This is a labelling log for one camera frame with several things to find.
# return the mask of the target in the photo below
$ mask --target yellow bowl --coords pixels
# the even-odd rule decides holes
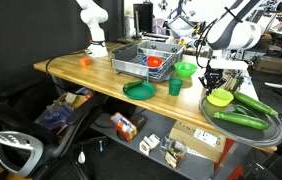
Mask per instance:
[[[207,96],[208,101],[219,107],[224,107],[230,104],[233,100],[233,95],[224,89],[214,89],[210,95]]]

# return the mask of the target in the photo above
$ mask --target green cup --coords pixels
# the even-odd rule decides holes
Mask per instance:
[[[177,96],[180,93],[183,80],[180,78],[171,78],[169,80],[169,94],[171,96]]]

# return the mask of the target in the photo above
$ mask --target table leg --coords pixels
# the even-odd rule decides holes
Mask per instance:
[[[251,146],[235,142],[230,148],[229,152],[214,172],[211,179],[213,180],[224,180],[227,179],[233,170],[242,162],[243,158],[250,152]]]

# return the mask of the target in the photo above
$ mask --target green plate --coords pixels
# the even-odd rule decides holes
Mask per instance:
[[[140,86],[131,88],[127,91],[123,90],[123,93],[130,99],[145,100],[155,94],[155,87],[149,82],[143,82]]]

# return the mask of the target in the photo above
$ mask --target round gray tray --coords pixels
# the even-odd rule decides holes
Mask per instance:
[[[214,113],[216,112],[233,112],[234,108],[231,104],[241,104],[248,108],[255,113],[258,118],[269,123],[269,128],[262,131],[213,117]],[[209,123],[211,123],[217,130],[235,141],[258,147],[275,146],[282,142],[282,123],[276,116],[269,116],[259,113],[254,109],[242,104],[241,102],[236,101],[235,99],[226,107],[217,107],[209,103],[207,98],[204,97],[201,99],[200,109]]]

